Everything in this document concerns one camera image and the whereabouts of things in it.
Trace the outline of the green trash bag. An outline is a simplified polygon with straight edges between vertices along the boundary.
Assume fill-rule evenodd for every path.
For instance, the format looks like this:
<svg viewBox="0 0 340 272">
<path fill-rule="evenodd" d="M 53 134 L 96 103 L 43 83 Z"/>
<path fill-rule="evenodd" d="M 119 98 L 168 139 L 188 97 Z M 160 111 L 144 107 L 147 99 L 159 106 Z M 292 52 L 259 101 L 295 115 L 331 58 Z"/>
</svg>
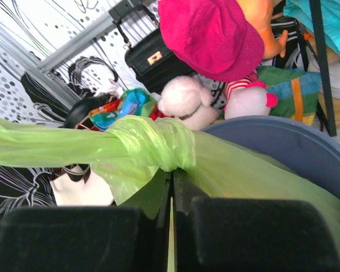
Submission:
<svg viewBox="0 0 340 272">
<path fill-rule="evenodd" d="M 0 118 L 0 165 L 89 164 L 122 204 L 157 170 L 183 169 L 212 197 L 287 199 L 311 203 L 325 218 L 340 255 L 340 197 L 285 164 L 174 118 L 127 116 L 107 131 L 18 124 Z"/>
</svg>

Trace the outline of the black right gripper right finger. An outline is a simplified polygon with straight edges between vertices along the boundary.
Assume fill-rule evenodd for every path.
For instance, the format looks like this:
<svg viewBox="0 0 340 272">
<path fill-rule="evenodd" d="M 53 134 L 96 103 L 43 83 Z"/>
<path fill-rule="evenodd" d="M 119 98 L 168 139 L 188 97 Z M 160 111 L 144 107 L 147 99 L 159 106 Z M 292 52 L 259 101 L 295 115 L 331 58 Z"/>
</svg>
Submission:
<svg viewBox="0 0 340 272">
<path fill-rule="evenodd" d="M 340 271 L 311 204 L 211 198 L 182 170 L 172 181 L 176 271 Z"/>
</svg>

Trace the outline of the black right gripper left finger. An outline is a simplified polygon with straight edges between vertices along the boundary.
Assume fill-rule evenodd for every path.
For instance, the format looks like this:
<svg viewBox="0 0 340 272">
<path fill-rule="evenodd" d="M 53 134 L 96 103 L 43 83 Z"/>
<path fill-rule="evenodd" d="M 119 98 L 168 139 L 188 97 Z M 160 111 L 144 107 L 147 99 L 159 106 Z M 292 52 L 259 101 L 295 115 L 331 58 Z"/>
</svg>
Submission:
<svg viewBox="0 0 340 272">
<path fill-rule="evenodd" d="M 24 207 L 0 221 L 0 271 L 166 271 L 170 180 L 120 206 Z"/>
</svg>

